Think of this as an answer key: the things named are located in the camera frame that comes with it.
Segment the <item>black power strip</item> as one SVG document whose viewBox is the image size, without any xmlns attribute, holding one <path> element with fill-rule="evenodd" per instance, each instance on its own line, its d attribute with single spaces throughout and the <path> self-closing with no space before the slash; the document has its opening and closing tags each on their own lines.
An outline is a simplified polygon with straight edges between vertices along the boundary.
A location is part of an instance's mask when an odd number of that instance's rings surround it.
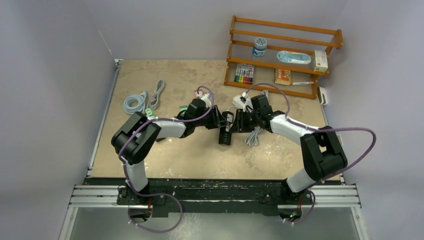
<svg viewBox="0 0 424 240">
<path fill-rule="evenodd" d="M 218 143 L 222 146 L 230 146 L 232 142 L 231 126 L 234 121 L 234 114 L 230 111 L 224 111 L 222 116 L 225 118 L 225 126 L 220 128 Z"/>
</svg>

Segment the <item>white power strip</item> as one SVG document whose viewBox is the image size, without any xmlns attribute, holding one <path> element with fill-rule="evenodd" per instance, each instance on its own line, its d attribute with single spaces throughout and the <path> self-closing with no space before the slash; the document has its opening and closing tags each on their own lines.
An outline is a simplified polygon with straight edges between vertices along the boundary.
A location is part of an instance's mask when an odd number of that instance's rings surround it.
<svg viewBox="0 0 424 240">
<path fill-rule="evenodd" d="M 237 95 L 233 98 L 232 104 L 238 109 L 242 109 L 244 112 L 253 110 L 251 98 L 248 96 Z"/>
</svg>

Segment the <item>green charger plug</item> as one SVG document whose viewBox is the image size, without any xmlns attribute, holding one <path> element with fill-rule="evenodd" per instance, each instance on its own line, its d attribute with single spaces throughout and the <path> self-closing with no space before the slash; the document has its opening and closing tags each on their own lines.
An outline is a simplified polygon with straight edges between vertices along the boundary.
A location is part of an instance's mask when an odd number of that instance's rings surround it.
<svg viewBox="0 0 424 240">
<path fill-rule="evenodd" d="M 187 105 L 182 105 L 182 106 L 179 107 L 180 112 L 186 111 L 187 109 L 188 109 Z"/>
</svg>

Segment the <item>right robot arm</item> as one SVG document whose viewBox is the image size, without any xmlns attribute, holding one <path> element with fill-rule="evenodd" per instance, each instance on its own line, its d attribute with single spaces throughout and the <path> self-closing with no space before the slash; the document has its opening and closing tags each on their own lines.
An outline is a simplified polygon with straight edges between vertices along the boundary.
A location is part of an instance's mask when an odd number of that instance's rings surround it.
<svg viewBox="0 0 424 240">
<path fill-rule="evenodd" d="M 331 127 L 307 127 L 282 111 L 274 111 L 265 95 L 249 97 L 243 93 L 233 98 L 233 105 L 237 112 L 230 133 L 261 128 L 300 146 L 303 168 L 283 181 L 280 196 L 284 202 L 294 203 L 303 190 L 347 167 L 347 157 Z"/>
</svg>

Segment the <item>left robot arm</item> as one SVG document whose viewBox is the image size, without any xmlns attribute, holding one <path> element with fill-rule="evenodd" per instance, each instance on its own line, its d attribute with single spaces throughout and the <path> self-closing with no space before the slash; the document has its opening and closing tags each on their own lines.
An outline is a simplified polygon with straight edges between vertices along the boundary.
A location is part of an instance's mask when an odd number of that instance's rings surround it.
<svg viewBox="0 0 424 240">
<path fill-rule="evenodd" d="M 111 138 L 111 145 L 123 165 L 126 186 L 131 189 L 130 199 L 138 205 L 149 199 L 144 160 L 158 139 L 183 139 L 197 127 L 225 129 L 229 124 L 217 105 L 201 99 L 193 99 L 172 118 L 152 118 L 141 112 L 132 114 Z"/>
</svg>

